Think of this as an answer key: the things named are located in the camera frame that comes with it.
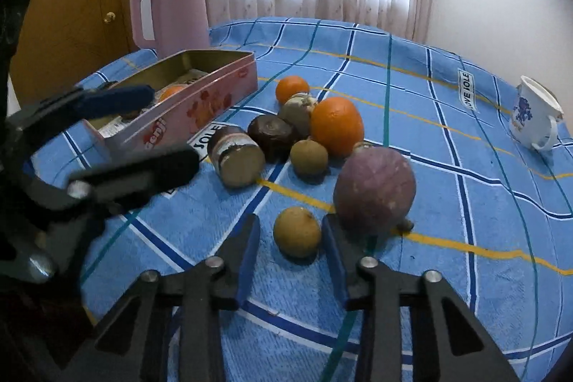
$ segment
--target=orange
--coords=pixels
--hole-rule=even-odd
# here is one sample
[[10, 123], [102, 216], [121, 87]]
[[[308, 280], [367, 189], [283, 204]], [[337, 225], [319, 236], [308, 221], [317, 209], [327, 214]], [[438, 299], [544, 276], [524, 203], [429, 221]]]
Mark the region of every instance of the orange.
[[319, 102], [310, 115], [310, 136], [331, 156], [346, 157], [364, 140], [364, 124], [354, 104], [343, 97]]
[[279, 81], [274, 95], [280, 104], [285, 104], [293, 94], [298, 92], [310, 92], [310, 86], [304, 78], [291, 75]]
[[187, 87], [186, 84], [174, 84], [161, 93], [158, 102], [165, 101], [168, 97], [173, 96], [176, 92], [180, 92]]

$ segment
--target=wall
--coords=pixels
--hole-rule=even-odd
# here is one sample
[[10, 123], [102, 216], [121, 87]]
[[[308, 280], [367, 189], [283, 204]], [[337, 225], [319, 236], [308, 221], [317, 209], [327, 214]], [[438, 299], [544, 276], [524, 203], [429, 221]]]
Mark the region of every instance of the wall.
[[512, 84], [538, 80], [573, 130], [573, 0], [433, 0], [427, 43]]

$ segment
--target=blue checkered tablecloth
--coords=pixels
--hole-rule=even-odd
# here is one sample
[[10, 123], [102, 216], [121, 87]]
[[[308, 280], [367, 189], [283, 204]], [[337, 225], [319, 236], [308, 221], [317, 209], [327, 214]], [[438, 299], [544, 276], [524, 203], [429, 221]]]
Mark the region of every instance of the blue checkered tablecloth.
[[[246, 128], [277, 113], [276, 82], [304, 77], [319, 100], [353, 100], [366, 139], [408, 157], [418, 192], [410, 236], [391, 239], [376, 256], [396, 270], [438, 269], [465, 299], [524, 381], [538, 382], [573, 334], [573, 139], [560, 125], [559, 143], [543, 157], [508, 133], [516, 90], [463, 58], [395, 38], [376, 28], [314, 19], [259, 18], [213, 28], [223, 49], [253, 51], [259, 90], [219, 121]], [[96, 87], [154, 63], [141, 50], [81, 82]], [[458, 70], [473, 74], [477, 113], [458, 97]], [[81, 124], [35, 155], [39, 175], [63, 185], [67, 175], [101, 163]], [[339, 168], [307, 185], [289, 163], [269, 165], [261, 183], [231, 194], [202, 163], [190, 185], [157, 196], [149, 206], [108, 222], [85, 264], [85, 302], [100, 318], [146, 269], [181, 271], [216, 251], [241, 220], [261, 219], [251, 296], [223, 313], [227, 380], [318, 381], [345, 313], [335, 301], [324, 255], [294, 265], [273, 243], [279, 212], [305, 205], [318, 219], [332, 202]], [[353, 379], [360, 316], [332, 380]], [[171, 378], [177, 353], [173, 340]], [[403, 380], [411, 380], [411, 341], [403, 327]]]

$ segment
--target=pink tin box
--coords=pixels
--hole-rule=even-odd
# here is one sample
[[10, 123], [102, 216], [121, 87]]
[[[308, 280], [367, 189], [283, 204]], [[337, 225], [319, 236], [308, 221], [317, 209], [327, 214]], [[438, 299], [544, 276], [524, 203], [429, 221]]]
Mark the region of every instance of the pink tin box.
[[[155, 104], [132, 120], [132, 116], [110, 116], [84, 121], [112, 157], [190, 140], [211, 120], [256, 91], [257, 65], [252, 52], [182, 51], [113, 87], [133, 84], [150, 85], [156, 91]], [[175, 85], [180, 89], [160, 101]]]

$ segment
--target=pitcher handle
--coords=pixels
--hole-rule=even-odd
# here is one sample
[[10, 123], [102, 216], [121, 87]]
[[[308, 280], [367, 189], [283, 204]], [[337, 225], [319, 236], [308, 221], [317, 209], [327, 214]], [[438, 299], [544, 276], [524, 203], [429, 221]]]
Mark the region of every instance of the pitcher handle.
[[547, 116], [547, 118], [549, 119], [549, 122], [551, 122], [551, 133], [549, 133], [549, 139], [543, 146], [536, 143], [531, 144], [534, 149], [537, 149], [538, 151], [549, 151], [553, 145], [557, 143], [557, 122], [553, 116]]
[[[145, 39], [143, 37], [143, 23], [141, 21], [141, 0], [130, 0], [130, 9], [131, 9], [131, 30], [134, 35], [134, 43], [140, 48], [157, 49], [157, 36], [155, 39]], [[153, 29], [155, 35], [156, 19], [153, 18], [153, 10], [151, 18], [154, 24]]]

